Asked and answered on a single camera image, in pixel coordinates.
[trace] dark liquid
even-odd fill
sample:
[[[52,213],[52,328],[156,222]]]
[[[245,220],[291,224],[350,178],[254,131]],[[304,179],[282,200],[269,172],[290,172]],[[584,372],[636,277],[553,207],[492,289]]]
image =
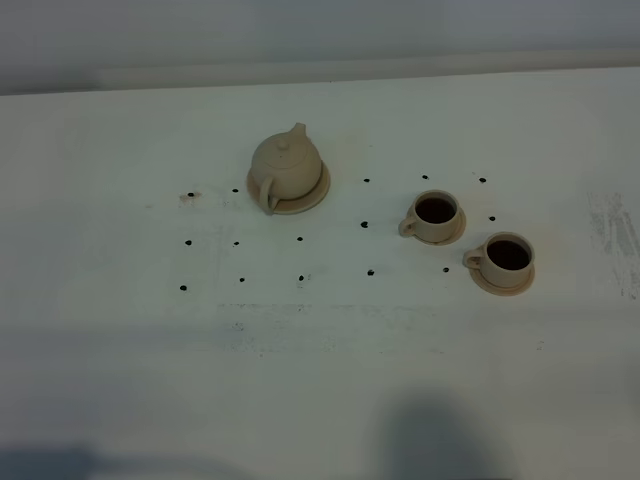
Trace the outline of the dark liquid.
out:
[[[494,242],[487,248],[493,263],[505,270],[522,270],[529,265],[529,254],[520,245],[509,240]]]
[[[456,209],[441,198],[427,198],[416,205],[416,213],[427,223],[444,223],[453,218]]]

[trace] teapot handle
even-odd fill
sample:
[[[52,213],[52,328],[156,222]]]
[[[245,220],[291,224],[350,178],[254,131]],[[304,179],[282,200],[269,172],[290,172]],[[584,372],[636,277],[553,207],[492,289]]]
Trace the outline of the teapot handle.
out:
[[[264,210],[264,213],[267,215],[273,215],[273,210],[276,208],[276,205],[280,201],[279,198],[271,197],[269,199],[269,191],[271,190],[271,185],[273,185],[273,177],[267,177],[260,185],[260,206]]]

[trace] teapot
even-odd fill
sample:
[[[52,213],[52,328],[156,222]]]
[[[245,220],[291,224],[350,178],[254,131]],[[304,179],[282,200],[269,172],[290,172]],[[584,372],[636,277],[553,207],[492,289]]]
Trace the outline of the teapot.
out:
[[[322,160],[307,127],[296,123],[285,133],[264,140],[253,154],[251,176],[260,189],[260,207],[269,215],[280,200],[308,194],[318,183]]]

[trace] cup handle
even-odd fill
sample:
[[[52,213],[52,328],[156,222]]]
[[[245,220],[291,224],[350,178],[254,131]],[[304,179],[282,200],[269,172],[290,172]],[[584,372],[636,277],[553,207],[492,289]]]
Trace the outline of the cup handle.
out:
[[[474,270],[480,269],[480,260],[484,257],[484,250],[482,247],[476,248],[473,250],[469,250],[464,254],[462,263],[467,268],[472,268]]]
[[[267,215],[273,215],[275,204],[278,203],[276,199],[273,206],[269,204],[269,190],[271,190],[271,185],[273,185],[273,177],[265,178],[262,185],[260,185],[260,201],[258,203],[260,203],[260,206]]]
[[[416,224],[415,218],[413,217],[405,218],[403,221],[400,222],[400,225],[398,225],[398,233],[400,234],[401,237],[412,236],[414,233],[416,233],[415,224]]]

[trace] teacup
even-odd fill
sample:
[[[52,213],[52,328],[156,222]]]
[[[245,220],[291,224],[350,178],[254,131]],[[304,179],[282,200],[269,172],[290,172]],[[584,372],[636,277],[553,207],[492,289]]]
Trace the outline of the teacup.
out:
[[[463,228],[464,213],[456,198],[442,190],[429,190],[413,201],[398,232],[403,237],[415,235],[423,242],[439,244],[453,240]]]
[[[464,265],[479,270],[482,279],[501,289],[517,289],[532,275],[535,253],[521,235],[500,232],[491,235],[480,247],[464,254]]]

